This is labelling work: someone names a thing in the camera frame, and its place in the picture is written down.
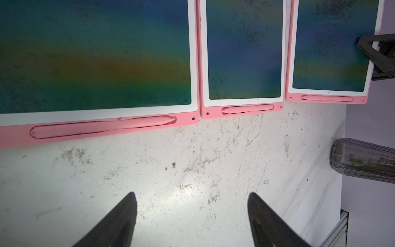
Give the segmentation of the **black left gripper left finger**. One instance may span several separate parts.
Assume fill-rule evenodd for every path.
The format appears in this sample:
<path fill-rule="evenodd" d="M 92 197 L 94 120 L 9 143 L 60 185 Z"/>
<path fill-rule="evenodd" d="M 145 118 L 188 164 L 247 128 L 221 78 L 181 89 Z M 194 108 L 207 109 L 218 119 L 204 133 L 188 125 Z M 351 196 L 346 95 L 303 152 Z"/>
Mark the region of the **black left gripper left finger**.
<path fill-rule="evenodd" d="M 128 193 L 75 247 L 129 247 L 137 219 L 135 193 Z"/>

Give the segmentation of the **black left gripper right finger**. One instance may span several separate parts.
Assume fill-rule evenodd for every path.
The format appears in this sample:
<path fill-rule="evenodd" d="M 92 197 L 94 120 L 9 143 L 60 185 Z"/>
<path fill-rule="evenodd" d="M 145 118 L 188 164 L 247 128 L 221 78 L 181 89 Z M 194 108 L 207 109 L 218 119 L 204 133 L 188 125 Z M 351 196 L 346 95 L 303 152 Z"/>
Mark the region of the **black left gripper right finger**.
<path fill-rule="evenodd" d="M 254 192 L 249 195 L 247 209 L 254 246 L 309 246 Z"/>

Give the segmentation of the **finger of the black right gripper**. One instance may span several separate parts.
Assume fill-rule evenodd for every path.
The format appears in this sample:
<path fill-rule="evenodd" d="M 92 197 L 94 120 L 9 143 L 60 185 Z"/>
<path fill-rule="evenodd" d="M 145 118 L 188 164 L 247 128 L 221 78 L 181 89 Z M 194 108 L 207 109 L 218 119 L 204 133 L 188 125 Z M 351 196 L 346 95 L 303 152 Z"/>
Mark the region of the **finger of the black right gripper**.
<path fill-rule="evenodd" d="M 395 78 L 395 34 L 361 36 L 357 47 L 374 65 L 373 81 Z"/>

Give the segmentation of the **pink white writing tablet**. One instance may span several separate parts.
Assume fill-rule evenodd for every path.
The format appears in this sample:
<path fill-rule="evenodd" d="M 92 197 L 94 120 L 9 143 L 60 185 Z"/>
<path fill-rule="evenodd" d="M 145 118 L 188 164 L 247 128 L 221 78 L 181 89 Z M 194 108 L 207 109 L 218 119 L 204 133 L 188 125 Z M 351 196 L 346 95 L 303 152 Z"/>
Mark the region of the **pink white writing tablet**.
<path fill-rule="evenodd" d="M 195 1 L 1 1 L 1 148 L 199 122 Z"/>

